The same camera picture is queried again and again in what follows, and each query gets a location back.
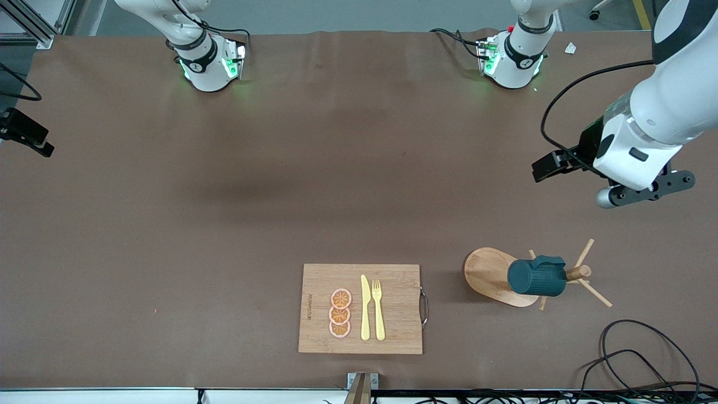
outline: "yellow plastic fork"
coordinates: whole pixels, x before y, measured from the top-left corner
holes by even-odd
[[[383,341],[386,338],[384,332],[384,317],[381,315],[381,281],[371,281],[371,297],[374,298],[374,313],[376,314],[376,338]]]

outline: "wooden base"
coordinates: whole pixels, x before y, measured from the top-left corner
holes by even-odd
[[[472,252],[464,263],[469,286],[482,295],[515,307],[534,304],[539,297],[519,295],[508,285],[508,267],[516,258],[490,247]]]

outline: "black cable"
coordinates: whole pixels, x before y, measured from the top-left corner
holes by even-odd
[[[526,404],[526,401],[524,401],[523,398],[521,398],[521,396],[513,394],[512,392],[508,392],[508,391],[506,391],[504,393],[509,396],[509,403],[513,404],[513,401],[511,400],[511,397],[513,397],[513,398],[518,398],[518,402],[520,402],[521,404]]]
[[[444,34],[444,35],[446,35],[446,36],[448,36],[448,37],[451,37],[454,41],[460,41],[460,39],[459,39],[458,36],[456,36],[455,34],[449,32],[449,31],[447,31],[447,30],[445,30],[445,29],[443,29],[443,28],[434,28],[434,29],[432,29],[432,30],[429,31],[429,32],[438,32],[438,33],[440,33],[440,34]],[[476,45],[476,42],[471,42],[471,41],[467,41],[467,40],[464,40],[464,41],[465,41],[465,43],[466,43],[467,45]]]
[[[503,400],[503,397],[501,397],[499,395],[489,395],[489,397],[480,398],[476,402],[476,404],[479,404],[479,402],[481,402],[481,404],[491,404],[494,401],[498,401],[500,404],[506,404],[506,402]]]
[[[602,177],[603,174],[601,174],[598,170],[596,170],[595,168],[593,168],[590,164],[586,163],[585,161],[581,160],[578,156],[576,156],[575,153],[573,153],[573,152],[572,152],[571,150],[569,150],[567,147],[565,147],[565,146],[562,145],[561,143],[558,143],[557,141],[553,140],[552,138],[550,138],[550,137],[546,134],[546,120],[547,120],[548,117],[549,117],[549,112],[551,112],[551,108],[554,107],[554,104],[556,104],[556,102],[557,102],[566,92],[568,92],[568,90],[570,90],[571,88],[573,88],[573,87],[576,86],[578,83],[581,83],[581,82],[584,81],[584,80],[587,80],[587,79],[589,79],[589,78],[591,78],[591,77],[594,77],[594,76],[596,76],[596,75],[603,74],[603,73],[609,73],[609,72],[616,71],[616,70],[627,69],[627,68],[634,68],[634,67],[638,67],[638,66],[646,66],[646,65],[652,65],[652,64],[653,64],[653,61],[652,61],[652,60],[641,60],[640,62],[624,63],[624,64],[622,64],[622,65],[616,65],[616,66],[612,66],[612,67],[610,67],[610,68],[605,68],[605,69],[596,70],[595,72],[588,73],[588,74],[583,75],[582,77],[580,77],[580,78],[574,80],[571,84],[569,84],[569,85],[566,86],[563,90],[561,90],[561,92],[559,92],[559,93],[554,97],[554,99],[551,100],[551,102],[549,103],[549,106],[546,107],[546,111],[544,112],[544,116],[541,118],[541,136],[543,136],[544,139],[545,139],[548,143],[551,143],[553,146],[558,147],[559,149],[563,150],[564,153],[566,153],[566,154],[568,154],[569,156],[571,156],[572,158],[574,158],[583,168],[585,168],[586,170],[589,170],[589,171],[591,171],[592,173],[597,174],[598,176],[601,176],[601,177]]]
[[[433,398],[433,397],[430,398],[430,399],[428,399],[428,400],[419,401],[419,402],[414,403],[414,404],[427,404],[427,403],[432,403],[432,404],[449,404],[449,403],[447,403],[446,401],[438,400],[438,399]]]
[[[456,33],[454,33],[454,34],[452,34],[451,32],[449,32],[449,31],[447,31],[447,30],[445,30],[445,29],[443,29],[443,28],[434,28],[434,29],[432,29],[432,30],[429,31],[429,32],[437,32],[437,33],[440,33],[440,34],[447,35],[447,36],[451,37],[451,39],[453,39],[454,41],[461,42],[461,45],[464,45],[464,49],[466,49],[466,51],[469,52],[469,54],[470,54],[471,56],[473,56],[474,58],[481,59],[481,60],[489,60],[489,58],[488,58],[487,56],[478,55],[477,53],[474,53],[474,52],[471,50],[471,48],[469,48],[469,45],[474,45],[474,46],[476,46],[476,42],[479,42],[479,41],[481,41],[481,40],[485,40],[486,38],[480,38],[480,39],[475,40],[475,41],[465,40],[464,37],[461,35],[461,31],[459,31],[458,29],[456,30]]]
[[[656,377],[658,377],[659,379],[661,379],[661,382],[663,382],[664,384],[668,384],[668,382],[666,381],[666,379],[663,378],[663,375],[661,375],[661,373],[660,373],[642,354],[640,354],[639,352],[637,352],[637,351],[635,351],[635,350],[633,350],[633,349],[621,349],[620,351],[612,352],[611,354],[606,354],[606,353],[604,352],[603,357],[601,357],[601,358],[596,359],[595,361],[593,361],[593,363],[591,364],[591,366],[589,366],[589,367],[586,369],[586,371],[584,372],[584,377],[583,377],[583,381],[581,382],[581,390],[580,390],[580,392],[579,392],[579,396],[582,395],[583,392],[584,392],[584,390],[586,389],[586,382],[587,382],[588,374],[591,372],[591,370],[593,370],[593,368],[595,368],[596,366],[598,366],[599,364],[602,364],[602,363],[604,363],[604,362],[606,363],[606,365],[610,366],[610,361],[609,361],[610,358],[612,358],[612,357],[614,357],[614,356],[617,356],[617,355],[619,355],[619,354],[624,354],[624,353],[632,353],[632,354],[635,354],[636,356],[638,356],[638,357],[643,361],[643,363],[646,364],[646,366],[648,366],[648,367],[651,369],[651,371],[653,372],[653,374],[655,374]],[[621,382],[621,384],[623,384],[624,386],[626,386],[626,384],[625,384],[622,380],[619,380],[619,381]],[[639,393],[639,392],[636,391],[636,390],[631,389],[631,388],[628,387],[628,386],[627,386],[627,389],[629,389],[628,392],[633,393],[634,396],[637,397],[637,398],[642,398],[642,399],[651,401],[652,403],[656,403],[656,404],[663,404],[661,401],[652,400],[651,398],[646,397],[645,395]],[[673,390],[673,393],[674,393],[676,396],[678,396],[678,393],[677,393],[675,390]]]
[[[648,389],[648,388],[650,388],[650,389],[655,389],[655,388],[667,388],[667,387],[670,387],[670,386],[695,386],[695,385],[696,385],[695,382],[669,382],[667,385],[663,385],[663,384],[661,384],[661,383],[658,383],[658,384],[654,384],[654,385],[650,385],[650,386],[638,387],[636,390]],[[711,385],[708,385],[708,384],[706,384],[706,383],[699,383],[699,385],[700,385],[700,387],[705,387],[706,389],[710,389],[710,390],[713,390],[713,391],[715,391],[715,392],[718,392],[718,387],[711,386]]]
[[[172,3],[174,4],[175,7],[177,7],[177,10],[179,10],[179,12],[181,12],[182,15],[184,15],[185,17],[187,17],[190,21],[194,22],[197,26],[199,26],[199,27],[202,28],[202,29],[206,29],[206,30],[209,30],[209,31],[213,31],[213,32],[215,32],[215,33],[220,33],[220,32],[244,32],[244,33],[247,35],[247,40],[249,40],[249,37],[251,36],[251,34],[249,33],[249,31],[247,31],[246,29],[241,29],[241,28],[238,28],[238,29],[221,29],[221,28],[213,27],[213,26],[209,25],[209,24],[208,24],[207,22],[205,22],[205,21],[202,21],[202,20],[197,21],[196,19],[193,19],[192,16],[190,16],[190,13],[186,12],[185,9],[183,9],[182,6],[180,6],[180,0],[172,0]]]
[[[494,401],[498,401],[500,404],[507,404],[504,400],[508,400],[508,404],[513,404],[511,401],[511,398],[508,397],[508,394],[505,394],[504,392],[498,392],[496,390],[490,390],[486,392],[489,399],[484,404],[491,404]]]
[[[613,377],[615,377],[616,380],[618,380],[618,381],[619,381],[624,387],[626,387],[629,391],[631,391],[631,392],[633,392],[633,393],[635,393],[635,394],[638,394],[638,392],[636,392],[634,389],[632,389],[631,386],[629,386],[626,382],[623,381],[623,379],[620,378],[620,376],[618,376],[618,373],[616,373],[615,369],[613,369],[613,366],[612,366],[611,363],[608,361],[608,357],[607,357],[607,354],[606,354],[606,337],[608,336],[608,331],[610,331],[611,328],[613,328],[614,326],[616,326],[617,324],[620,324],[620,323],[634,323],[634,324],[637,324],[637,325],[639,325],[639,326],[646,327],[647,329],[649,329],[649,330],[655,332],[655,333],[658,334],[661,338],[663,338],[664,340],[666,340],[670,345],[673,346],[673,348],[675,348],[675,349],[681,354],[681,356],[683,357],[683,359],[686,360],[686,363],[687,363],[688,366],[691,368],[691,371],[693,372],[693,376],[695,377],[696,390],[694,391],[693,398],[689,401],[689,404],[695,404],[696,400],[698,400],[698,395],[699,395],[700,392],[701,392],[701,382],[700,382],[700,378],[699,378],[699,376],[698,376],[698,370],[697,370],[696,367],[693,365],[693,362],[691,361],[690,358],[688,358],[688,355],[686,355],[686,352],[684,352],[683,349],[681,349],[681,347],[678,346],[678,344],[676,344],[672,339],[670,339],[667,335],[665,335],[661,330],[657,329],[656,327],[649,326],[648,324],[643,323],[643,322],[641,322],[641,321],[629,320],[629,319],[617,320],[617,321],[612,322],[612,323],[609,324],[608,326],[606,326],[606,328],[605,328],[605,329],[603,330],[603,332],[601,333],[601,352],[603,353],[603,357],[605,358],[606,366],[607,366],[608,369],[611,371],[611,374],[613,374]],[[651,366],[651,370],[653,370],[654,373],[658,374],[658,371],[656,371],[653,366]]]
[[[15,77],[17,80],[19,80],[20,83],[23,83],[24,85],[26,85],[27,88],[29,88],[30,91],[32,91],[32,92],[35,94],[34,97],[31,97],[31,96],[25,96],[25,95],[22,95],[22,94],[7,93],[7,92],[5,92],[5,91],[0,91],[0,96],[8,96],[8,97],[13,97],[13,98],[20,98],[20,99],[28,100],[28,101],[40,101],[40,100],[42,100],[42,96],[40,95],[39,92],[37,92],[37,90],[35,90],[35,87],[31,86],[30,83],[28,83],[24,78],[20,77],[19,74],[17,74],[17,73],[15,73],[14,71],[12,71],[11,68],[5,66],[5,64],[3,64],[3,63],[0,63],[0,69],[5,70],[6,72],[10,73],[10,75],[12,75],[12,76]]]

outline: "wooden peg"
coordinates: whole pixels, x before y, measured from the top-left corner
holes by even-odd
[[[594,239],[588,239],[588,242],[586,243],[586,247],[584,247],[584,250],[581,251],[581,255],[579,255],[579,259],[576,261],[575,267],[580,267],[583,263],[583,260],[586,258],[586,254],[588,254],[588,251],[591,249],[591,246],[593,245]],[[577,279],[581,286],[586,288],[593,296],[596,296],[596,299],[600,300],[603,304],[606,305],[606,307],[612,307],[613,304],[608,301],[608,299],[604,298],[603,295],[598,293],[597,290],[595,290],[591,285],[589,285],[585,280],[583,279]]]
[[[586,247],[584,247],[584,250],[581,251],[581,254],[579,255],[579,259],[576,261],[576,265],[573,267],[580,267],[581,264],[583,264],[583,260],[586,259],[586,255],[588,255],[588,251],[591,249],[591,246],[593,245],[594,239],[588,239],[588,242],[586,243]]]
[[[585,277],[591,276],[591,267],[588,265],[581,265],[566,271],[566,280],[569,282],[572,280],[579,280]]]

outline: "yellow plastic knife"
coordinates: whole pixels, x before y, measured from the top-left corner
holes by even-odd
[[[361,275],[361,339],[369,341],[369,302],[371,302],[371,289],[366,276]]]

